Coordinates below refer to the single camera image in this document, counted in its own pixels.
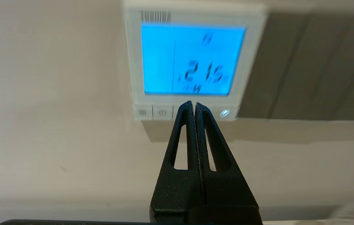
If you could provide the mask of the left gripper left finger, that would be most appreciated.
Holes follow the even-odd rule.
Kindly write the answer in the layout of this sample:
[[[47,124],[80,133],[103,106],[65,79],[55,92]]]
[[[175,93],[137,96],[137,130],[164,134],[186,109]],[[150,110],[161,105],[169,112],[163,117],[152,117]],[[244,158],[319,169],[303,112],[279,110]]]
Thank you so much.
[[[186,128],[187,169],[175,168],[181,129]],[[188,223],[190,208],[203,200],[193,104],[183,103],[175,117],[160,173],[150,202],[151,223]]]

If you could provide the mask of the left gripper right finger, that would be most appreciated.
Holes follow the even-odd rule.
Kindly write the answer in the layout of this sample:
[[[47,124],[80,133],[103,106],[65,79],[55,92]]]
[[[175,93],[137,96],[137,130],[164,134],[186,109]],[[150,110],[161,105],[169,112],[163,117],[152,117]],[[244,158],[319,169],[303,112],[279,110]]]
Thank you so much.
[[[258,207],[211,110],[195,107],[202,193],[207,205]]]

